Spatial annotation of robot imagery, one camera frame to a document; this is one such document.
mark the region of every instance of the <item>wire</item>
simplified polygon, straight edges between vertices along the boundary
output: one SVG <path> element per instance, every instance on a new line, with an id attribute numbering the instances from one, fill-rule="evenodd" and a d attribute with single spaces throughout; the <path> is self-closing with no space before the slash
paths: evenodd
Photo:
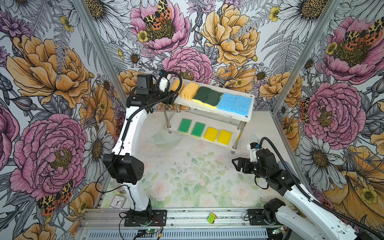
<path id="1" fill-rule="evenodd" d="M 300 191 L 306 198 L 308 198 L 309 200 L 311 200 L 311 196 L 308 195 L 308 193 L 306 193 L 306 192 L 302 189 L 302 187 L 300 186 L 299 182 L 296 180 L 296 177 L 293 176 L 291 170 L 288 168 L 286 162 L 284 161 L 283 157 L 280 155 L 279 151 L 277 150 L 277 148 L 275 147 L 275 145 L 272 143 L 272 141 L 271 141 L 269 138 L 267 138 L 267 137 L 263 137 L 263 138 L 260 140 L 259 147 L 260 147 L 260 148 L 262 147 L 262 143 L 263 143 L 264 140 L 266 140 L 266 141 L 271 145 L 271 147 L 273 148 L 273 150 L 276 152 L 276 155 L 279 157 L 279 159 L 280 159 L 281 163 L 283 164 L 285 170 L 288 172 L 289 176 L 292 178 L 293 182 L 295 183 L 295 185 L 296 185 L 296 187 L 299 189 L 299 191 Z M 355 225 L 357 225 L 357 226 L 363 228 L 364 230 L 366 230 L 366 231 L 368 231 L 368 232 L 374 234 L 374 235 L 375 235 L 376 237 L 378 237 L 379 239 L 384 240 L 384 237 L 382 237 L 376 230 L 371 229 L 371 228 L 369 228 L 368 226 L 366 226 L 366 225 L 364 225 L 364 224 L 361 224 L 360 222 L 356 221 L 356 220 L 353 219 L 353 218 L 347 217 L 347 216 L 344 215 L 344 214 L 341 214 L 341 213 L 339 213 L 339 212 L 336 212 L 336 211 L 334 211 L 334 210 L 328 208 L 327 206 L 321 204 L 321 203 L 320 203 L 319 201 L 317 201 L 316 199 L 314 199 L 312 202 L 315 203 L 317 206 L 319 206 L 319 207 L 321 207 L 321 208 L 323 208 L 323 209 L 325 209 L 325 210 L 327 210 L 327 211 L 333 213 L 335 216 L 344 218 L 344 219 L 350 221 L 351 223 L 353 223 L 353 224 L 355 224 Z"/>

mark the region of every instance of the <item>sponge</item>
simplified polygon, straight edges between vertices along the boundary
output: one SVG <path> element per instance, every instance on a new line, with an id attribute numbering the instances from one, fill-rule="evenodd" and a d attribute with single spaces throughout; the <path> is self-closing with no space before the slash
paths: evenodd
<path id="1" fill-rule="evenodd" d="M 192 120 L 191 119 L 183 118 L 181 120 L 181 123 L 180 123 L 178 131 L 182 132 L 182 133 L 188 134 L 189 128 L 191 127 L 191 124 L 192 124 Z"/>
<path id="2" fill-rule="evenodd" d="M 199 89 L 196 92 L 196 95 L 193 97 L 192 101 L 204 104 L 204 102 L 207 100 L 208 95 L 210 93 L 211 89 L 207 87 L 199 87 Z"/>
<path id="3" fill-rule="evenodd" d="M 205 129 L 205 123 L 196 122 L 191 135 L 194 137 L 201 138 L 201 135 L 203 135 L 204 129 Z"/>
<path id="4" fill-rule="evenodd" d="M 207 100 L 204 101 L 204 106 L 207 106 L 210 108 L 217 108 L 217 105 L 220 102 L 222 95 L 223 93 L 219 93 L 214 90 L 211 90 L 209 92 Z"/>
<path id="5" fill-rule="evenodd" d="M 237 96 L 235 104 L 232 106 L 231 112 L 238 113 L 243 116 L 248 115 L 249 108 L 251 107 L 251 98 Z"/>
<path id="6" fill-rule="evenodd" d="M 181 92 L 181 97 L 188 101 L 191 101 L 192 98 L 196 95 L 198 88 L 199 85 L 197 83 L 189 83 Z"/>
<path id="7" fill-rule="evenodd" d="M 237 95 L 224 93 L 220 102 L 217 105 L 217 108 L 230 112 L 232 110 L 232 106 L 235 104 L 236 98 Z"/>
<path id="8" fill-rule="evenodd" d="M 218 130 L 214 129 L 212 127 L 209 127 L 207 129 L 207 132 L 204 135 L 204 138 L 209 140 L 209 141 L 214 142 L 216 140 L 217 135 L 218 135 Z"/>
<path id="9" fill-rule="evenodd" d="M 226 130 L 221 130 L 220 135 L 218 136 L 217 141 L 222 143 L 222 144 L 228 145 L 229 144 L 229 140 L 231 140 L 231 137 L 232 137 L 232 133 L 231 132 L 228 132 Z"/>
<path id="10" fill-rule="evenodd" d="M 173 83 L 172 87 L 170 88 L 171 91 L 176 91 L 177 88 L 179 87 L 180 80 L 176 79 L 175 82 Z M 179 90 L 179 93 L 183 90 L 184 88 L 184 82 L 181 84 L 181 88 Z"/>

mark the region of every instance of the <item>small battery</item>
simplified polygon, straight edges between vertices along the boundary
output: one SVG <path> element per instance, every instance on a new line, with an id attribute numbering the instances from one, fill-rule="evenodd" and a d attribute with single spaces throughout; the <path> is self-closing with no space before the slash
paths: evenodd
<path id="1" fill-rule="evenodd" d="M 210 224 L 213 224 L 216 218 L 217 218 L 217 216 L 216 216 L 215 214 L 211 213 L 211 214 L 209 215 L 208 222 L 209 222 Z"/>

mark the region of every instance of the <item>ventilation grille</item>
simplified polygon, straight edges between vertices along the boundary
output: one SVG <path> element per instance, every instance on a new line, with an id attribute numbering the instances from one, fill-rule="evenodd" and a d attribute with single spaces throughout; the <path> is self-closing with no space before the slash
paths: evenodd
<path id="1" fill-rule="evenodd" d="M 122 230 L 121 235 L 124 239 L 133 239 L 137 234 L 137 230 Z M 155 236 L 148 234 L 137 239 L 147 240 L 156 239 Z M 161 235 L 162 240 L 177 239 L 266 239 L 268 234 L 265 228 L 247 228 L 247 229 L 164 229 Z M 90 230 L 87 240 L 121 240 L 118 230 Z"/>

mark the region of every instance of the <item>yellow sponge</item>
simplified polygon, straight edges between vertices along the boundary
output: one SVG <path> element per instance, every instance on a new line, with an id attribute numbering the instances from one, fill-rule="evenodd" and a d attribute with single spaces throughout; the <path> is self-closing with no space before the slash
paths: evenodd
<path id="1" fill-rule="evenodd" d="M 176 91 L 177 88 L 179 87 L 179 84 L 180 84 L 180 80 L 179 79 L 176 79 L 175 80 L 175 83 L 172 85 L 172 87 L 170 88 L 171 91 Z M 181 88 L 179 90 L 179 93 L 183 90 L 184 88 L 184 82 L 181 84 Z"/>
<path id="2" fill-rule="evenodd" d="M 204 138 L 209 140 L 209 141 L 214 142 L 216 140 L 217 135 L 218 135 L 218 130 L 214 129 L 212 127 L 209 127 L 207 129 L 207 132 L 204 135 Z"/>
<path id="3" fill-rule="evenodd" d="M 192 98 L 196 95 L 198 88 L 199 85 L 197 83 L 189 83 L 181 92 L 181 97 L 188 101 L 191 101 Z"/>
<path id="4" fill-rule="evenodd" d="M 231 140 L 231 137 L 232 137 L 232 133 L 231 132 L 228 132 L 226 130 L 221 130 L 220 135 L 218 136 L 217 141 L 222 143 L 222 144 L 228 145 L 229 144 L 229 140 Z"/>

